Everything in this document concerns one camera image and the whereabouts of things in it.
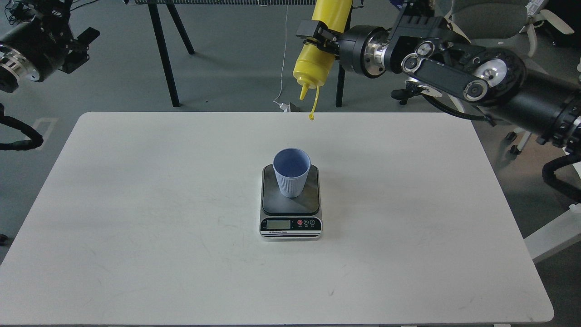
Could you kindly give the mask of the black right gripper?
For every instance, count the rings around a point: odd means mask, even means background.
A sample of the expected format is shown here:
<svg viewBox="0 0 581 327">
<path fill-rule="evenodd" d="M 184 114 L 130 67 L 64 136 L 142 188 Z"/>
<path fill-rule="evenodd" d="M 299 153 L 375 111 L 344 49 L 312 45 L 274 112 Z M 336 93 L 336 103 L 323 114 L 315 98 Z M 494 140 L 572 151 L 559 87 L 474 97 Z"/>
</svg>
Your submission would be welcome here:
<svg viewBox="0 0 581 327">
<path fill-rule="evenodd" d="M 384 56 L 390 44 L 391 29 L 377 25 L 355 25 L 345 32 L 330 29 L 320 20 L 303 20 L 296 37 L 304 45 L 313 45 L 324 53 L 338 57 L 340 65 L 370 79 L 386 72 Z"/>
</svg>

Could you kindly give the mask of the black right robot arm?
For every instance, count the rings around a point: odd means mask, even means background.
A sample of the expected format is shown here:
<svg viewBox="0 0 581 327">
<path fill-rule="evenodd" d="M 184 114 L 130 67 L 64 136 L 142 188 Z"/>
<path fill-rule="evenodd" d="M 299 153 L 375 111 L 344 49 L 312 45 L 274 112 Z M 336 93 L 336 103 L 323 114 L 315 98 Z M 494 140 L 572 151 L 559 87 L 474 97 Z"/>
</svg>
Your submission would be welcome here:
<svg viewBox="0 0 581 327">
<path fill-rule="evenodd" d="M 511 50 L 470 44 L 427 0 L 405 0 L 390 29 L 355 25 L 347 31 L 330 20 L 301 21 L 296 33 L 306 46 L 330 54 L 343 69 L 368 78 L 405 73 L 404 89 L 392 91 L 405 104 L 422 96 L 444 113 L 494 125 L 507 121 L 552 143 L 566 155 L 543 166 L 543 181 L 576 203 L 580 190 L 555 172 L 580 161 L 580 89 L 526 68 Z"/>
</svg>

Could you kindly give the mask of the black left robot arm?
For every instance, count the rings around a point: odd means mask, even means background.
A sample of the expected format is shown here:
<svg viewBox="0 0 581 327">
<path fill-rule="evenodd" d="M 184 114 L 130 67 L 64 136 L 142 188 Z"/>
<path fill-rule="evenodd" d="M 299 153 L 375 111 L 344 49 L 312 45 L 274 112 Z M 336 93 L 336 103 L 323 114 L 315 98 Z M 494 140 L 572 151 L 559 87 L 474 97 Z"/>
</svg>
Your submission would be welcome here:
<svg viewBox="0 0 581 327">
<path fill-rule="evenodd" d="M 55 72 L 71 74 L 89 61 L 90 44 L 100 32 L 88 27 L 75 37 L 70 26 L 71 13 L 103 0 L 88 0 L 75 6 L 79 1 L 82 0 L 9 0 L 4 9 L 7 19 L 15 25 L 1 36 L 1 100 L 5 94 L 16 92 L 23 80 L 43 83 Z M 72 108 L 75 101 L 89 100 L 89 93 L 99 98 L 104 95 L 100 89 L 108 84 L 103 74 L 107 72 L 107 69 L 88 71 L 87 76 L 83 76 L 86 78 L 79 77 L 71 85 L 52 87 L 51 92 L 46 93 L 49 104 L 51 99 L 63 99 L 61 102 L 66 109 Z M 38 133 L 33 126 L 6 115 L 3 103 L 1 125 L 26 137 L 1 143 L 2 151 L 36 151 L 43 147 L 49 135 Z"/>
</svg>

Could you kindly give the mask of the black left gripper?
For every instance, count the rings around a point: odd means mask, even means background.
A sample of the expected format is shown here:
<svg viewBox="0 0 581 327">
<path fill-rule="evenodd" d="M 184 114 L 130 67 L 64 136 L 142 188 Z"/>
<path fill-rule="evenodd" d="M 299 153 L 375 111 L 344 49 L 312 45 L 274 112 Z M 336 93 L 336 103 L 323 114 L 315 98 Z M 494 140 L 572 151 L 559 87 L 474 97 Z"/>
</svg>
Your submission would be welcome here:
<svg viewBox="0 0 581 327">
<path fill-rule="evenodd" d="M 21 0 L 14 29 L 1 37 L 1 82 L 46 80 L 72 73 L 89 60 L 89 45 L 100 31 L 88 27 L 76 39 L 70 29 L 72 0 Z"/>
</svg>

